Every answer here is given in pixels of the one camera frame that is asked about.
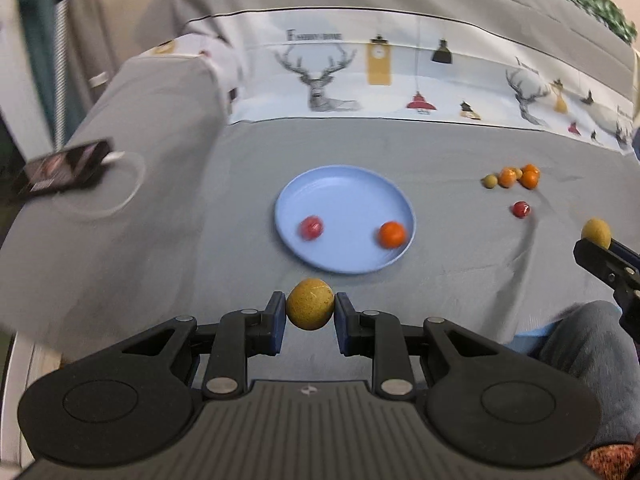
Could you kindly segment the yellow-green fruit front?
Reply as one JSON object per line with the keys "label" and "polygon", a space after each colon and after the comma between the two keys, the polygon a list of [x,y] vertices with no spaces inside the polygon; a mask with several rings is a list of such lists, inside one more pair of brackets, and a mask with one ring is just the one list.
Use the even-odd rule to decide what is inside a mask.
{"label": "yellow-green fruit front", "polygon": [[608,222],[600,218],[590,218],[582,227],[582,238],[608,249],[612,242],[612,231]]}

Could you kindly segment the orange tangerine front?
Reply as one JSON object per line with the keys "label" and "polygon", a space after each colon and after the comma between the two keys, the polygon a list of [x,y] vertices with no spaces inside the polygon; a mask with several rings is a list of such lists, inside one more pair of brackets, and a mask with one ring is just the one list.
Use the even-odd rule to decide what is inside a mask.
{"label": "orange tangerine front", "polygon": [[378,244],[385,249],[395,249],[405,244],[407,231],[404,225],[397,221],[387,221],[378,229]]}

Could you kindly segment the orange tangerine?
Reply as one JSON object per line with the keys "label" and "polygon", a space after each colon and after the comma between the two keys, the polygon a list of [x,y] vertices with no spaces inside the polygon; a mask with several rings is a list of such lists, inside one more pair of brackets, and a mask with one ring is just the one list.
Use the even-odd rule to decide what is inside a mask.
{"label": "orange tangerine", "polygon": [[539,168],[533,164],[527,164],[523,166],[521,170],[524,172],[524,174],[526,174],[526,172],[530,172],[531,174],[534,174],[536,177],[540,176]]}
{"label": "orange tangerine", "polygon": [[524,186],[524,188],[527,188],[528,190],[533,190],[538,185],[539,174],[536,171],[530,171],[530,170],[524,171],[520,177],[520,180],[518,180],[518,182],[520,182],[521,185]]}
{"label": "orange tangerine", "polygon": [[385,249],[395,249],[405,244],[407,231],[404,225],[397,221],[387,221],[378,229],[378,244]]}

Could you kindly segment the red fruit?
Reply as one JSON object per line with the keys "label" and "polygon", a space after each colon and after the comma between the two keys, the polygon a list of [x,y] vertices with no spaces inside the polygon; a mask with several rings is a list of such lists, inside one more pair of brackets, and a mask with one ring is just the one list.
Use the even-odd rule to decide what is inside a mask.
{"label": "red fruit", "polygon": [[512,205],[511,211],[516,218],[524,219],[530,214],[532,208],[530,208],[529,204],[524,202],[524,200],[520,200]]}
{"label": "red fruit", "polygon": [[309,216],[299,223],[299,235],[306,242],[316,240],[323,234],[323,221],[318,216]]}

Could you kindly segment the orange tangerine middle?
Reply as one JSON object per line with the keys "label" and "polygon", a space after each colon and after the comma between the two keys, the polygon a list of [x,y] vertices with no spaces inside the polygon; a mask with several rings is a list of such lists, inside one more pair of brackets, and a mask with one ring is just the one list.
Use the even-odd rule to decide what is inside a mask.
{"label": "orange tangerine middle", "polygon": [[518,180],[518,182],[520,182],[521,185],[524,186],[524,188],[527,188],[528,190],[533,190],[538,185],[539,174],[536,171],[530,171],[530,170],[524,171],[520,177],[520,180]]}

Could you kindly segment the orange tangerine back right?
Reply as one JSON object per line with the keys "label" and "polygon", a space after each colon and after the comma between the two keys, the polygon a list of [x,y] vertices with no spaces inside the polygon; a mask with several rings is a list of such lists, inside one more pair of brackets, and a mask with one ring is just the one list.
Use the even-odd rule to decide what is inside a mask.
{"label": "orange tangerine back right", "polygon": [[524,174],[526,174],[526,172],[530,172],[531,174],[534,174],[536,177],[540,176],[539,168],[533,164],[527,164],[523,166],[521,170],[524,172]]}

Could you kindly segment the blue round plastic plate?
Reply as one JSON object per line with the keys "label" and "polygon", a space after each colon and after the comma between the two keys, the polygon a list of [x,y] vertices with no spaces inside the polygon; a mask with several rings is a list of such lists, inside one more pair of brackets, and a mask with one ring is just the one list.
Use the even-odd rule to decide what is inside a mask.
{"label": "blue round plastic plate", "polygon": [[[322,219],[323,234],[306,242],[299,223]],[[401,189],[373,171],[344,165],[323,166],[299,174],[280,192],[274,227],[283,244],[304,263],[337,274],[367,274],[390,266],[416,235],[416,214]],[[407,231],[405,244],[385,249],[378,229],[397,221]]]}

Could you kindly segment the shiny orange wrapped fruit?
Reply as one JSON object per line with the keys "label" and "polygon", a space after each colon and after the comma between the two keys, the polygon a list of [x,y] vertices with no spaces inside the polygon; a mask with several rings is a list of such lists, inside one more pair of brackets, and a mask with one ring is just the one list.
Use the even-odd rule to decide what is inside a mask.
{"label": "shiny orange wrapped fruit", "polygon": [[512,188],[518,182],[518,172],[515,168],[504,167],[498,174],[498,185],[502,188]]}

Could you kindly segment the grey printed bed sheet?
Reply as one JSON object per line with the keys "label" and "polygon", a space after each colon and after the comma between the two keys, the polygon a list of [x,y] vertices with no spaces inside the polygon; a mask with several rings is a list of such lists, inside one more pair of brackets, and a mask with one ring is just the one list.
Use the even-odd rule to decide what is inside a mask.
{"label": "grey printed bed sheet", "polygon": [[[24,206],[1,249],[2,325],[71,356],[309,276],[273,209],[321,166],[410,200],[405,255],[329,282],[411,322],[508,340],[605,296],[572,256],[588,219],[639,243],[634,50],[569,1],[154,0],[138,39],[73,137],[122,160]],[[527,164],[533,190],[484,188]]]}

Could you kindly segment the black smartphone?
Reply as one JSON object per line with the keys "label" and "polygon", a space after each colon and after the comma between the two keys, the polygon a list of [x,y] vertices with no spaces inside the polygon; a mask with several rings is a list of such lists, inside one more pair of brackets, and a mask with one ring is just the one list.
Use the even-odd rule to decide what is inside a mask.
{"label": "black smartphone", "polygon": [[29,160],[15,178],[13,197],[33,197],[93,188],[106,171],[103,161],[113,151],[110,139],[63,148]]}

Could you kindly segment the grey curtain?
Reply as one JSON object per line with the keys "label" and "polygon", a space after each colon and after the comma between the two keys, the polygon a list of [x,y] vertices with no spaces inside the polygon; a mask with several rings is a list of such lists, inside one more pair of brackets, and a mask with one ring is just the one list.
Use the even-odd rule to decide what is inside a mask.
{"label": "grey curtain", "polygon": [[17,0],[44,117],[54,127],[55,6],[67,3],[65,128],[71,134],[118,70],[101,0]]}

